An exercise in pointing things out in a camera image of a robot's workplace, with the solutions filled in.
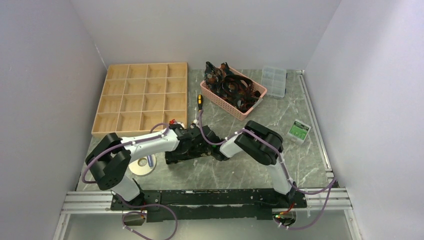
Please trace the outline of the black gold patterned tie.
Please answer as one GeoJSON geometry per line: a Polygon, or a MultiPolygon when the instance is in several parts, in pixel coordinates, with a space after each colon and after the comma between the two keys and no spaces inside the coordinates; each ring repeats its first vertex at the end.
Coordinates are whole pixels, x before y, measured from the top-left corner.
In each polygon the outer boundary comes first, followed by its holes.
{"type": "Polygon", "coordinates": [[[177,164],[182,161],[210,156],[212,152],[213,147],[206,145],[195,146],[186,150],[177,148],[173,151],[165,152],[165,162],[167,165],[177,164]]]}

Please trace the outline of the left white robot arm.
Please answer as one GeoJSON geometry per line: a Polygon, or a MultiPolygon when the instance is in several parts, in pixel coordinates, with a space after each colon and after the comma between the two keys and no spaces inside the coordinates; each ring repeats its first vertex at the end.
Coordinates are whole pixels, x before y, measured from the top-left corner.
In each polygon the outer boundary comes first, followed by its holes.
{"type": "Polygon", "coordinates": [[[108,133],[87,155],[81,180],[97,184],[100,190],[115,192],[129,209],[137,210],[143,205],[144,196],[138,184],[126,176],[130,163],[162,152],[185,153],[194,141],[194,134],[179,126],[133,137],[108,133]]]}

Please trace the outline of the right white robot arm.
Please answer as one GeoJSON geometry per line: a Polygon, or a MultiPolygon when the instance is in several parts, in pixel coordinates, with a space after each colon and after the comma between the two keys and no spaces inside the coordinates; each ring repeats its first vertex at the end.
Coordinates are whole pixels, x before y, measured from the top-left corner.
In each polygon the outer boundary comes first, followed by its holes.
{"type": "Polygon", "coordinates": [[[264,165],[272,180],[276,203],[287,208],[295,201],[296,183],[290,177],[283,157],[283,138],[277,132],[255,122],[248,121],[241,130],[221,142],[212,142],[204,127],[199,126],[205,142],[218,149],[219,156],[229,159],[238,153],[247,153],[264,165]]]}

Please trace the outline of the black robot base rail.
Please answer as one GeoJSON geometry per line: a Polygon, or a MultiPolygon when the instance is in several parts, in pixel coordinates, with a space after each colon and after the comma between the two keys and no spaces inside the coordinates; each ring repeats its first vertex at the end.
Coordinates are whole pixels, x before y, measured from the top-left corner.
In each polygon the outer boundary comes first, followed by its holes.
{"type": "Polygon", "coordinates": [[[289,207],[307,207],[305,195],[291,191],[288,197],[273,188],[208,190],[143,190],[125,205],[112,197],[112,211],[146,211],[149,223],[165,220],[255,218],[271,220],[273,213],[289,207]]]}

